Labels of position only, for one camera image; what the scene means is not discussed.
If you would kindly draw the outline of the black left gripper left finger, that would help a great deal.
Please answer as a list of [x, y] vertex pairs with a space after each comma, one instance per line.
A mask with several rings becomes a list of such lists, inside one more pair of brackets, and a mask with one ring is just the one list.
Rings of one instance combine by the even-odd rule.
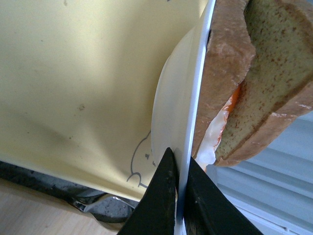
[[177, 166], [167, 148], [139, 204], [119, 235], [173, 235], [175, 227]]

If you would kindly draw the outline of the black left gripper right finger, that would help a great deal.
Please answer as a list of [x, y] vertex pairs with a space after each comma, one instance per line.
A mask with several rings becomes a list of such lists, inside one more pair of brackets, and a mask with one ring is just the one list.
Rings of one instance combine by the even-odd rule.
[[185, 193], [188, 235], [261, 235], [191, 158]]

